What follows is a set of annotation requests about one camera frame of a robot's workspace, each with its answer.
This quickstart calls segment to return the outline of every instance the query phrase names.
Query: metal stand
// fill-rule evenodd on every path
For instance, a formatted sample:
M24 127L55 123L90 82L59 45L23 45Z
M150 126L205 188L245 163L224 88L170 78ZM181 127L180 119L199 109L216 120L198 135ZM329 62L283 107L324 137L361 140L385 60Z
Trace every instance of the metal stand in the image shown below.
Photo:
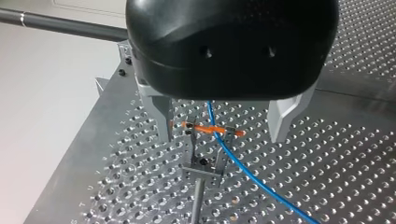
M195 156L195 119L187 117L185 136L186 149L184 150L183 177L195 181L194 204L192 206L191 224L198 224L201 214L202 201L205 192L205 183L208 188L218 188L227 164L227 155L220 148L216 161L210 162L205 158ZM224 142L231 147L235 129L227 127Z

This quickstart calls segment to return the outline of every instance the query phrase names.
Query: blue cable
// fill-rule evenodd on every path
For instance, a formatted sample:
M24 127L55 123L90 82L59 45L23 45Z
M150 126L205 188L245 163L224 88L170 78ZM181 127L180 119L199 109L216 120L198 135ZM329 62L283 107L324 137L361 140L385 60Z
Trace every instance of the blue cable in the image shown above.
M210 117L210 123L212 125L215 125L215 116L213 115L213 109L212 109L212 104L210 101L207 101L207 112L209 113ZM216 139L218 140L219 144L221 147L224 149L225 153L227 153L228 157L251 179L253 182L255 182L257 185L259 185L264 191L266 191L269 195L271 195L273 198L278 200L279 202L285 204L289 209L293 210L295 213L297 213L300 217L304 218L306 221L309 223L314 223L314 224L319 224L318 221L314 220L312 217L310 217L307 213L303 212L300 210L298 207L294 206L292 203L287 201L286 199L282 198L279 194L275 193L271 188L268 186L264 185L262 181L260 181L259 178L257 178L253 173L249 171L249 169L240 161L238 160L235 155L231 152L230 149L227 148L227 146L224 144L224 142L221 140L221 137L218 133L214 132L214 135Z

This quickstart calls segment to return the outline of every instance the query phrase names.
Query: gray pole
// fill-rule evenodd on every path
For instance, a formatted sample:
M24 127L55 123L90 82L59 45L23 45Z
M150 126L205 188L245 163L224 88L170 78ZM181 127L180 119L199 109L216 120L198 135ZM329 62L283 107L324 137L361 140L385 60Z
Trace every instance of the gray pole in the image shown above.
M128 39L127 30L119 27L42 16L5 8L0 8L0 22L114 42L121 42Z
M198 224L201 215L202 201L204 200L205 180L195 180L194 204L192 205L191 224Z

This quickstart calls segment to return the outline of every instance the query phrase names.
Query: perforated metal plate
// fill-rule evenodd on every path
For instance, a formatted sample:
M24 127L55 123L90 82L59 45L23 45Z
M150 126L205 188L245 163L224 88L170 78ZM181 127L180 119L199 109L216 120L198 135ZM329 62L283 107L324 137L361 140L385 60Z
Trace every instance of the perforated metal plate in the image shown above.
M233 141L235 155L320 222L396 223L396 3L340 4L340 33L318 85L323 91L285 143L270 143L265 103L215 102L217 121L245 130ZM193 185L181 175L179 124L189 114L208 124L205 103L174 102L175 139L163 144L136 90L133 76L113 76L26 223L188 223ZM197 146L209 159L219 149L207 134L198 135ZM302 222L231 163L221 187L206 190L204 200L204 223Z
M395 101L396 1L339 0L338 35L318 87Z

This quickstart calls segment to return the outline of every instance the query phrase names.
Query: white floor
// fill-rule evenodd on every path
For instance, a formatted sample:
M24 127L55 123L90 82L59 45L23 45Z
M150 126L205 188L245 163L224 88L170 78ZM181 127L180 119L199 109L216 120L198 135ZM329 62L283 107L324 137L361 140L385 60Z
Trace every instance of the white floor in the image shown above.
M124 26L121 16L50 0L0 7ZM25 220L98 98L94 78L110 77L119 61L115 43L0 24L2 223Z

